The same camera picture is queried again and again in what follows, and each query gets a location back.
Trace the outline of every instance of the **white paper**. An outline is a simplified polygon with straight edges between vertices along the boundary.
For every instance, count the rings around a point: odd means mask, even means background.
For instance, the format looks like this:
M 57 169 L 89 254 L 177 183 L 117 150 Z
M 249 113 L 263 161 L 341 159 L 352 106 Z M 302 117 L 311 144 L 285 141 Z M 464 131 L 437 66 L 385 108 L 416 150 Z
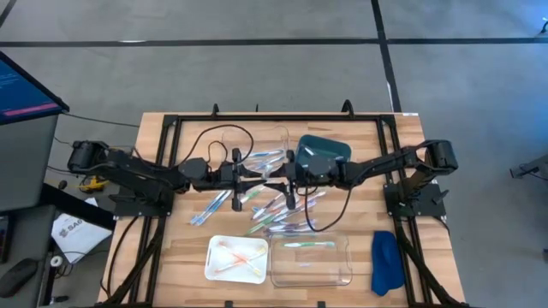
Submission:
M 95 198 L 89 198 L 86 202 L 90 206 L 97 206 Z M 111 234 L 110 230 L 97 227 L 67 214 L 61 214 L 53 222 L 53 229 L 51 230 L 51 237 L 62 252 L 83 253 L 65 253 L 65 257 L 72 264 L 80 261 L 85 257 L 85 254 L 89 253 L 98 243 Z

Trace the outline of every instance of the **grey floor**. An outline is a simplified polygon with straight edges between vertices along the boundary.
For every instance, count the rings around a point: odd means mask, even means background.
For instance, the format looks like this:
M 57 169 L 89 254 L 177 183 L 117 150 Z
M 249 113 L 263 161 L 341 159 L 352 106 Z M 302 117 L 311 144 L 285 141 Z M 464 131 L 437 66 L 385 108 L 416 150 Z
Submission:
M 8 0 L 0 0 L 5 5 Z M 541 0 L 380 0 L 393 38 L 537 35 Z M 376 38 L 370 1 L 18 0 L 0 41 Z M 145 111 L 390 111 L 377 45 L 154 48 L 3 48 L 77 115 L 139 123 Z M 548 45 L 391 45 L 404 112 L 427 138 L 453 141 L 460 169 L 440 179 L 467 300 L 541 307 L 548 300 L 548 186 L 509 167 L 548 153 Z M 131 145 L 136 130 L 62 116 L 62 140 Z M 70 149 L 55 144 L 50 164 Z M 48 181 L 63 176 L 47 175 Z M 106 256 L 58 281 L 66 305 L 91 305 Z

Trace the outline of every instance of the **wooden table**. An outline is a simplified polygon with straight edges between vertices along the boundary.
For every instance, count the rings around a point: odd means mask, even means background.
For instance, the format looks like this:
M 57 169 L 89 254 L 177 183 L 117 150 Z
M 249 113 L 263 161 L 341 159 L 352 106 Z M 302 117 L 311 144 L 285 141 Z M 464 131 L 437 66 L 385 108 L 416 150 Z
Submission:
M 161 131 L 163 113 L 145 113 L 136 141 L 143 158 L 155 161 L 158 138 Z M 395 114 L 396 125 L 401 146 L 417 145 L 424 139 L 420 119 L 417 115 Z M 185 122 L 182 127 L 181 142 L 178 149 L 178 163 L 185 157 L 197 135 L 204 129 L 222 124 L 219 121 Z M 237 123 L 253 133 L 256 143 L 271 141 L 272 136 L 266 129 L 283 125 L 289 130 L 289 143 L 295 148 L 299 138 L 306 133 L 335 139 L 347 143 L 352 148 L 352 160 L 365 161 L 381 155 L 377 128 L 371 122 L 260 122 L 239 121 Z M 207 145 L 213 140 L 222 138 L 223 130 L 211 131 L 203 136 L 192 157 L 207 157 Z M 246 149 L 248 140 L 242 135 L 242 149 Z M 390 134 L 386 130 L 386 139 L 391 151 Z M 165 151 L 164 163 L 170 153 L 170 143 Z M 222 153 L 217 148 L 211 150 L 212 163 L 219 164 Z M 325 301 L 327 306 L 406 306 L 404 288 L 389 291 L 379 297 L 371 291 L 372 235 L 375 230 L 394 231 L 392 219 L 386 214 L 382 185 L 383 176 L 367 180 L 353 190 L 345 216 L 332 230 L 343 232 L 348 236 L 351 251 L 353 280 L 345 287 L 274 287 L 270 273 L 260 285 L 208 281 L 204 276 L 206 251 L 210 238 L 216 234 L 243 235 L 251 226 L 251 206 L 261 206 L 275 195 L 274 192 L 263 192 L 256 199 L 245 204 L 244 211 L 234 212 L 230 209 L 229 200 L 202 226 L 188 224 L 192 216 L 199 214 L 214 198 L 216 192 L 197 193 L 190 191 L 177 195 L 173 212 L 167 219 L 154 306 L 223 306 L 225 300 L 233 300 L 236 307 L 242 306 L 309 306 L 314 307 L 318 301 Z M 333 188 L 316 205 L 312 214 L 318 220 L 318 227 L 335 219 L 343 207 L 346 192 Z M 127 227 L 129 218 L 120 220 L 113 235 L 112 252 Z M 140 218 L 128 232 L 122 243 L 115 263 L 113 288 L 116 288 L 134 266 L 137 246 L 139 244 L 143 219 Z M 450 244 L 447 230 L 430 217 L 418 217 L 420 239 L 426 264 L 439 282 L 455 299 L 464 301 L 459 275 Z M 417 301 L 422 301 L 418 274 L 411 264 L 412 279 Z M 148 268 L 143 271 L 140 283 L 139 300 L 144 300 Z M 105 300 L 101 292 L 98 300 Z

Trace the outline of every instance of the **blue cloth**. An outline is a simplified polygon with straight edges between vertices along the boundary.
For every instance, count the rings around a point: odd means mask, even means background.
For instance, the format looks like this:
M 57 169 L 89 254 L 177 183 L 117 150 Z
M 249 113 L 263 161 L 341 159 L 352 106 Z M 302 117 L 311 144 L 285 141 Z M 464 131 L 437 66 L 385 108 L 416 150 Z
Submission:
M 389 231 L 375 231 L 372 243 L 373 276 L 371 289 L 384 296 L 403 286 L 403 266 L 396 237 Z

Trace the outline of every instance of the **black mouse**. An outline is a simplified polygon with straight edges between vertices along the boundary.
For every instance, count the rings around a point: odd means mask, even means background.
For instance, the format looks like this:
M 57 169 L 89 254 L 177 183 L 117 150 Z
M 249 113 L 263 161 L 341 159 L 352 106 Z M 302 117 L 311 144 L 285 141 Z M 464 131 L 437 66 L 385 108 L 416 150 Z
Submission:
M 0 298 L 7 299 L 14 296 L 33 278 L 38 270 L 38 262 L 31 258 L 22 259 L 0 278 Z

